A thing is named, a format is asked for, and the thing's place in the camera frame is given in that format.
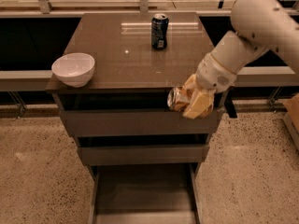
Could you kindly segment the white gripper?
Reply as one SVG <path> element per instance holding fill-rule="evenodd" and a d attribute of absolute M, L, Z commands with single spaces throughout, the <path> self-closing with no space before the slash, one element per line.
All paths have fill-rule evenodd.
<path fill-rule="evenodd" d="M 183 93 L 191 98 L 183 112 L 187 119 L 205 118 L 211 114 L 214 106 L 215 92 L 227 91 L 236 80 L 237 62 L 232 59 L 218 61 L 208 53 L 199 63 L 196 74 L 189 76 L 184 83 Z"/>

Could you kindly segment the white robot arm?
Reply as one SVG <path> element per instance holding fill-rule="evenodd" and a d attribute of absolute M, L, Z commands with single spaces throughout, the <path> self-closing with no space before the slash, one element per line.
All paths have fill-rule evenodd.
<path fill-rule="evenodd" d="M 183 112 L 195 119 L 212 106 L 214 95 L 227 91 L 239 71 L 268 50 L 299 73 L 299 29 L 277 0 L 236 0 L 231 10 L 233 29 L 205 55 L 183 89 L 191 96 Z"/>

